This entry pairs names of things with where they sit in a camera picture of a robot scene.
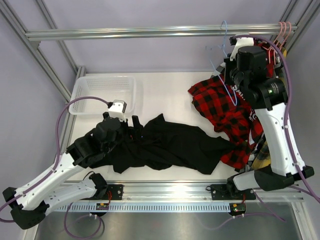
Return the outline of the black polo shirt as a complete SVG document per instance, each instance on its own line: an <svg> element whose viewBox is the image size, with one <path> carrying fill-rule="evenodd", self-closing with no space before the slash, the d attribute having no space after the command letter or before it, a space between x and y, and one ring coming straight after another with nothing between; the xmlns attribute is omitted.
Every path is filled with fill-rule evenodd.
<svg viewBox="0 0 320 240"><path fill-rule="evenodd" d="M234 143L222 137L211 137L198 126L168 122L160 114L143 125L141 135L118 143L91 168L112 166L121 174L129 168L147 166L160 171L178 166L210 175L222 155L234 148Z"/></svg>

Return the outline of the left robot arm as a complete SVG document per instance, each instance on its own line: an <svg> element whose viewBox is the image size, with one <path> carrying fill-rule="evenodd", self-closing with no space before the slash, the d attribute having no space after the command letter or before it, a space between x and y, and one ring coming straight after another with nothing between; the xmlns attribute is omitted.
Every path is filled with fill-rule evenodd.
<svg viewBox="0 0 320 240"><path fill-rule="evenodd" d="M72 202L82 199L101 200L108 192L108 183L99 173L74 185L59 189L65 180L87 168L95 168L116 147L135 137L143 126L136 115L132 126L103 114L103 120L83 137L76 139L63 153L57 163L23 187L8 187L2 194L10 206L12 220L27 230L42 222L46 216Z"/></svg>

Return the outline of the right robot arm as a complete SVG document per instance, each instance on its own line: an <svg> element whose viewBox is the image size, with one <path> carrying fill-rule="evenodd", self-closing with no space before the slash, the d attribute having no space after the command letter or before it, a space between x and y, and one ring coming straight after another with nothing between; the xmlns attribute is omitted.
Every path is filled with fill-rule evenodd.
<svg viewBox="0 0 320 240"><path fill-rule="evenodd" d="M267 55L257 45L235 47L225 61L226 82L234 84L254 110L268 144L271 163L227 179L226 193L239 198L244 191L260 188L280 190L315 174L301 159L289 117L285 84L267 76Z"/></svg>

